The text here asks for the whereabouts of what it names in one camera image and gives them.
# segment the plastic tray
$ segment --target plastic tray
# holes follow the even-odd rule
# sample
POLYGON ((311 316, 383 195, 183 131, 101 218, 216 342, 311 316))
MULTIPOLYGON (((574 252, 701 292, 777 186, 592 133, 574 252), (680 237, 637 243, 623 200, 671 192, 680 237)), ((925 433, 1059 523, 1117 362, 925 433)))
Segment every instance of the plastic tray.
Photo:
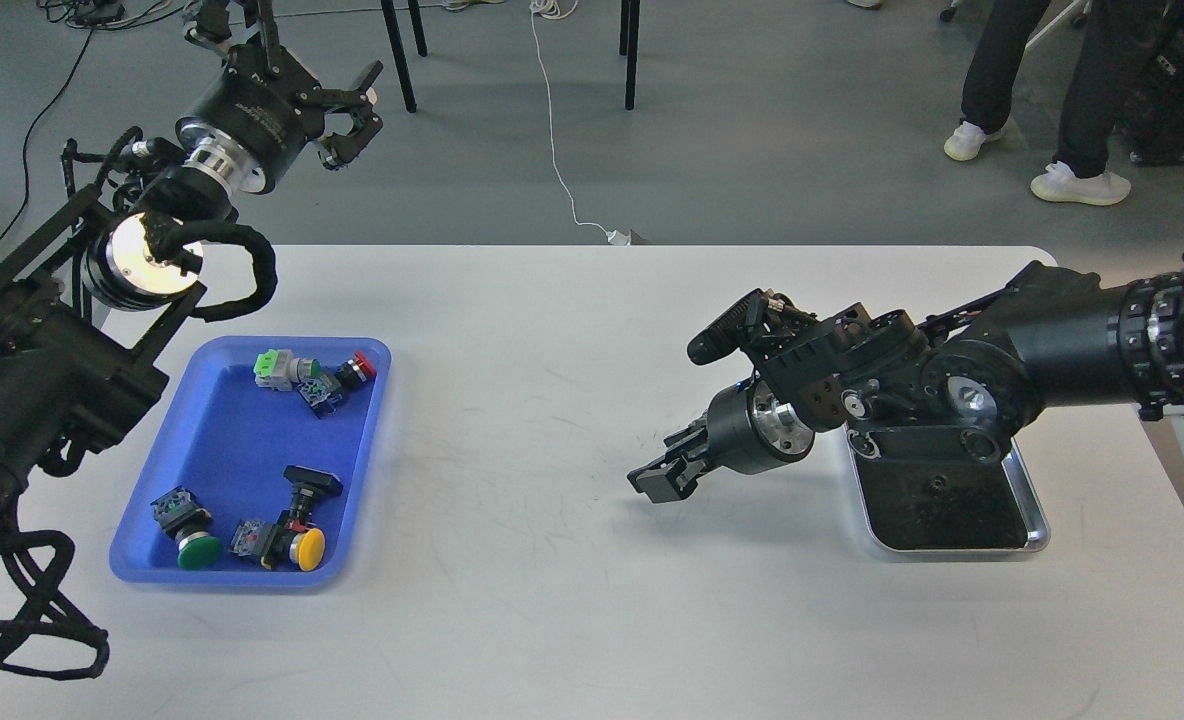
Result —
POLYGON ((333 578, 348 555, 391 360, 387 346, 372 338, 226 336, 200 346, 108 548, 116 577, 244 587, 310 587, 333 578), (255 358, 269 348, 315 356, 330 368, 361 351, 377 378, 350 393, 336 413, 317 418, 298 392, 255 384, 255 358), (266 570, 227 552, 208 568, 179 568, 176 545, 152 519, 153 500, 175 486, 188 488, 214 516, 210 532, 226 547, 242 520, 275 521, 289 506, 285 465, 333 472, 345 487, 340 497, 317 502, 313 512, 326 534, 316 570, 304 573, 289 564, 266 570))

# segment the yellow button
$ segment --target yellow button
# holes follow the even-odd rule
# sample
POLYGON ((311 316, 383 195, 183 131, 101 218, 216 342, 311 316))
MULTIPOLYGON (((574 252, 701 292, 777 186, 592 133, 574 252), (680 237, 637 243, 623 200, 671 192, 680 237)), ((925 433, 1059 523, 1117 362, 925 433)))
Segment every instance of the yellow button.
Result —
POLYGON ((316 570, 323 555, 326 555, 326 533, 320 528, 309 529, 294 542, 292 560, 304 573, 316 570))

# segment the black chair leg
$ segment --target black chair leg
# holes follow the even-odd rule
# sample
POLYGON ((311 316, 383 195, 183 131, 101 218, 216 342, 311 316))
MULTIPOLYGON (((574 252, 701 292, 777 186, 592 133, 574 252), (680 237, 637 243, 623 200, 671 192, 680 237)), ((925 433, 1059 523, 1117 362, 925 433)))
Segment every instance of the black chair leg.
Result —
POLYGON ((401 96, 405 98, 405 111, 418 109, 414 103, 414 89, 410 85, 410 68, 405 64, 405 45, 401 41, 401 28, 395 24, 395 6, 392 0, 380 0, 382 6, 382 24, 387 26, 387 40, 392 44, 392 60, 395 62, 395 78, 401 82, 401 96))
POLYGON ((619 4, 619 54, 628 54, 628 0, 619 4))
POLYGON ((624 0, 628 4, 628 94, 623 105, 630 110, 637 107, 637 32, 641 28, 641 0, 624 0))
POLYGON ((410 26, 414 28, 414 47, 419 51, 419 58, 427 58, 427 40, 423 37, 423 13, 419 12, 419 0, 406 0, 406 8, 410 8, 410 26))

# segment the black robotic arm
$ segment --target black robotic arm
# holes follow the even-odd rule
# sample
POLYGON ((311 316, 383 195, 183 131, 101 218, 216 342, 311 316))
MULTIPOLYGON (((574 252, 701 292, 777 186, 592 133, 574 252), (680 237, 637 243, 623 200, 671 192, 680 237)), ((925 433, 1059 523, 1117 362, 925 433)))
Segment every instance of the black robotic arm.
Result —
POLYGON ((697 365, 734 351, 752 375, 628 475, 652 502, 689 497, 720 467, 753 474, 803 459, 816 432, 842 425, 860 462, 916 472, 996 468, 1048 406, 1134 401, 1140 418, 1160 419, 1184 405, 1184 269, 1103 290, 1095 274, 1032 263, 921 324, 857 304, 817 319, 754 290, 688 347, 697 365))
POLYGON ((324 90, 281 46, 271 1, 240 5, 247 37, 237 44, 230 41, 227 4, 189 7, 193 22, 204 18, 205 28, 227 36, 208 38, 221 50, 221 72, 176 122, 179 144, 144 140, 139 128, 105 155, 83 154, 67 141, 67 204, 0 263, 0 559, 25 596, 15 618, 0 621, 2 670, 91 679, 108 660, 107 632, 58 592, 75 555, 70 539, 17 527, 33 465, 67 475, 86 452, 124 439, 161 398, 168 378, 153 364, 186 319, 236 319, 271 300, 276 256, 258 231, 236 223, 234 193, 271 192, 309 142, 326 168, 342 168, 382 127, 371 90, 380 63, 349 90, 324 90), (334 112, 353 118, 346 135, 326 135, 326 115, 334 112), (79 161, 99 168, 77 188, 72 163, 79 161), (99 198, 112 174, 120 182, 107 206, 99 198), (252 295, 199 306, 202 242, 249 251, 252 295), (76 268, 71 304, 56 277, 65 265, 76 268), (134 347, 122 347, 90 323, 77 283, 112 309, 165 309, 134 347), (41 547, 53 551, 44 566, 31 555, 41 547), (8 656, 34 634, 84 643, 94 661, 70 670, 11 664, 8 656))

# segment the gray floor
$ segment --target gray floor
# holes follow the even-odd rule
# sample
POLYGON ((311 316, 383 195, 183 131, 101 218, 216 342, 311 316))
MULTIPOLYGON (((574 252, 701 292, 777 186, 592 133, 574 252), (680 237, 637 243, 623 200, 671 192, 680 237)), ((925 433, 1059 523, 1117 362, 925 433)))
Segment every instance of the gray floor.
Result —
MULTIPOLYGON (((373 5, 282 0, 277 9, 373 5)), ((1072 28, 1028 59, 1011 136, 974 163, 953 163, 940 147, 986 0, 952 24, 938 21, 939 0, 890 0, 880 12, 842 0, 643 5, 632 112, 620 105, 618 1, 583 0, 571 19, 538 28, 560 165, 584 220, 652 243, 1022 243, 1112 283, 1178 266, 1184 167, 1133 168, 1117 143, 1112 167, 1135 184, 1121 206, 1050 205, 1027 191, 1053 154, 1080 41, 1072 28)), ((362 158, 328 173, 304 154, 276 193, 237 202, 243 219, 279 243, 604 242, 575 227, 552 174, 523 0, 425 9, 424 22, 432 53, 412 56, 418 114, 401 109, 388 63, 378 82, 386 128, 362 158)), ((390 60, 378 13, 287 18, 281 36, 327 85, 374 56, 390 60)), ((30 1, 0 0, 0 231, 21 197, 25 129, 83 40, 30 1)), ((215 70, 172 19, 96 36, 36 128, 33 200, 6 245, 60 204, 65 137, 97 150, 135 123, 168 136, 215 70)), ((802 283, 832 271, 803 268, 802 283)), ((862 300, 861 282, 838 306, 862 300)))

